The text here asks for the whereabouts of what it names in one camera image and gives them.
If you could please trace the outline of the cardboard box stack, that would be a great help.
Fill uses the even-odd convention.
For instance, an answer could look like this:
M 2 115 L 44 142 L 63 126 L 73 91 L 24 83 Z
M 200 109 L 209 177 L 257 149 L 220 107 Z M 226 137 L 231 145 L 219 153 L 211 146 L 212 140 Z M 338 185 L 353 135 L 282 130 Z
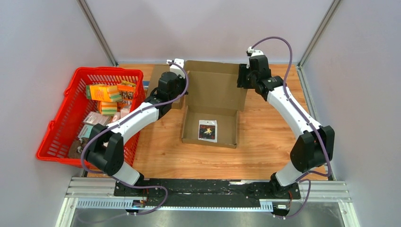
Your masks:
M 236 148 L 238 117 L 244 110 L 247 91 L 237 87 L 239 64 L 188 60 L 189 87 L 185 96 L 186 113 L 182 143 Z M 198 140 L 199 120 L 216 120 L 217 143 Z

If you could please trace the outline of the plastic bag with printed card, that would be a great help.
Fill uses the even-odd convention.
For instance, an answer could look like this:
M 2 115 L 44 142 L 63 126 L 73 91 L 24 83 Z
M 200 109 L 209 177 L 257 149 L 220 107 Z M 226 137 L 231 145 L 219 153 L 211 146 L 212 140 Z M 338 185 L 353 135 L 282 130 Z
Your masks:
M 199 120 L 198 140 L 217 143 L 218 124 L 216 120 Z

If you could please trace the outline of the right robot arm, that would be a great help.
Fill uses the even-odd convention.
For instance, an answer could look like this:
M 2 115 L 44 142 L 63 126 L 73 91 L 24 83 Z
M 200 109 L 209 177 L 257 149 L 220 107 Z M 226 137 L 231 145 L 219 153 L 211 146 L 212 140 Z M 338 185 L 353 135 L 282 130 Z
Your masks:
M 335 132 L 322 126 L 292 96 L 284 79 L 273 76 L 265 55 L 252 56 L 248 64 L 240 64 L 237 87 L 253 89 L 273 106 L 292 130 L 296 142 L 290 161 L 270 179 L 270 193 L 282 198 L 298 180 L 333 157 Z

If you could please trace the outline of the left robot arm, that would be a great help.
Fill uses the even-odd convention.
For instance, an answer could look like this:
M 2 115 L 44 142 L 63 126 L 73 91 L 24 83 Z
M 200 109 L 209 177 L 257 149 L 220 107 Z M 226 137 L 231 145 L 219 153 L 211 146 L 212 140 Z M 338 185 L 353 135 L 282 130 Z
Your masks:
M 133 196 L 144 192 L 143 175 L 124 160 L 125 144 L 147 125 L 166 115 L 173 102 L 187 94 L 188 75 L 164 72 L 158 86 L 134 111 L 122 119 L 106 126 L 92 128 L 89 141 L 81 153 L 81 161 L 89 162 L 103 173 L 126 184 Z

